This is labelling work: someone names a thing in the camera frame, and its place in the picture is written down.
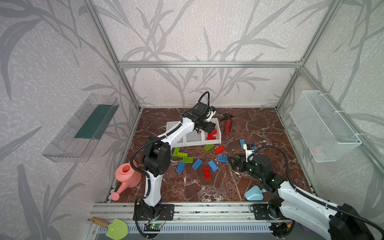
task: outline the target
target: white divided tray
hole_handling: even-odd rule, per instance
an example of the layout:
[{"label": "white divided tray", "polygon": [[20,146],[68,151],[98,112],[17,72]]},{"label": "white divided tray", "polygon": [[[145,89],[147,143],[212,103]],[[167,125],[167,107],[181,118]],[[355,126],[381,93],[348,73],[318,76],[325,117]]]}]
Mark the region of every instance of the white divided tray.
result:
[{"label": "white divided tray", "polygon": [[[221,131],[218,125],[218,119],[212,118],[211,122],[215,123],[215,129],[217,130],[217,134],[214,135],[216,137],[215,140],[207,140],[208,133],[200,130],[201,133],[197,133],[196,130],[185,135],[174,147],[189,147],[189,146],[199,146],[199,145],[207,145],[207,144],[221,144]],[[171,129],[173,126],[178,124],[179,121],[167,122],[166,131]]]}]

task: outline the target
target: green lego brick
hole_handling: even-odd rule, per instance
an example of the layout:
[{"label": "green lego brick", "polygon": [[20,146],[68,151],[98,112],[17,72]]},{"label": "green lego brick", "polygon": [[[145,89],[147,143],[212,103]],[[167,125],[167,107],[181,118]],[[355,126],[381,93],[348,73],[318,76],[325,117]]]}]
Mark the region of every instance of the green lego brick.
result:
[{"label": "green lego brick", "polygon": [[173,156],[177,157],[177,154],[179,153],[179,151],[180,151],[179,147],[175,148],[175,151],[173,151]]},{"label": "green lego brick", "polygon": [[180,158],[188,157],[188,153],[179,152],[179,153],[177,153],[177,157],[180,157]]},{"label": "green lego brick", "polygon": [[204,149],[208,152],[209,150],[211,150],[215,145],[213,144],[208,144],[204,147]]},{"label": "green lego brick", "polygon": [[183,162],[184,163],[193,163],[193,157],[184,157]]}]

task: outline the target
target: brown marble table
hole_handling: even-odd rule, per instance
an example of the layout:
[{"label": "brown marble table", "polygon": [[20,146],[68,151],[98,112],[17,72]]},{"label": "brown marble table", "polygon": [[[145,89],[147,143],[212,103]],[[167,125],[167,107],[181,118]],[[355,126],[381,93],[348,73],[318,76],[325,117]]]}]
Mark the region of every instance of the brown marble table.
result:
[{"label": "brown marble table", "polygon": [[[184,108],[152,108],[144,109],[139,120],[126,161],[131,154],[146,142],[148,136],[157,136],[166,130],[166,122],[178,121]],[[273,145],[281,148],[290,160],[290,175],[293,183],[309,191],[309,185],[293,152],[288,137],[281,125],[276,111],[273,108],[217,108],[214,118],[222,119],[223,113],[234,115],[231,134],[225,135],[223,128],[225,121],[220,122],[222,130],[223,156],[245,154],[240,147],[240,139],[246,143],[253,143],[260,147]],[[202,201],[246,201],[245,192],[254,185],[261,186],[260,181],[249,176],[246,172],[232,170],[229,163],[217,162],[217,155],[213,150],[206,152],[204,146],[182,147],[180,152],[187,152],[188,157],[194,160],[200,158],[203,163],[194,170],[192,164],[186,164],[181,174],[176,173],[180,158],[171,157],[171,164],[163,176],[161,196],[163,202],[202,202]],[[271,159],[273,171],[286,178],[285,161],[282,154],[274,149],[264,149],[260,153]],[[139,168],[142,168],[140,157],[142,151],[135,157]],[[211,179],[204,178],[204,167],[214,160],[218,170],[213,172],[210,168]],[[118,202],[134,202],[136,195],[143,196],[145,189],[145,176],[142,175],[140,183],[131,189],[126,189],[120,195]],[[273,198],[270,193],[264,193],[263,201]]]}]

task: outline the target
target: toy shovel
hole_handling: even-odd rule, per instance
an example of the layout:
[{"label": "toy shovel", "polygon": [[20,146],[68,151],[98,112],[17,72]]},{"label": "toy shovel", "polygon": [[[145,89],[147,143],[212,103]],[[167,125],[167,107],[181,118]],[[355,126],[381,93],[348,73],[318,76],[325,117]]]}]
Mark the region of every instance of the toy shovel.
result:
[{"label": "toy shovel", "polygon": [[106,236],[113,240],[123,239],[128,234],[127,224],[117,218],[113,220],[113,223],[109,223],[97,217],[93,217],[91,218],[91,223],[97,224],[102,227],[107,227],[108,231]]}]

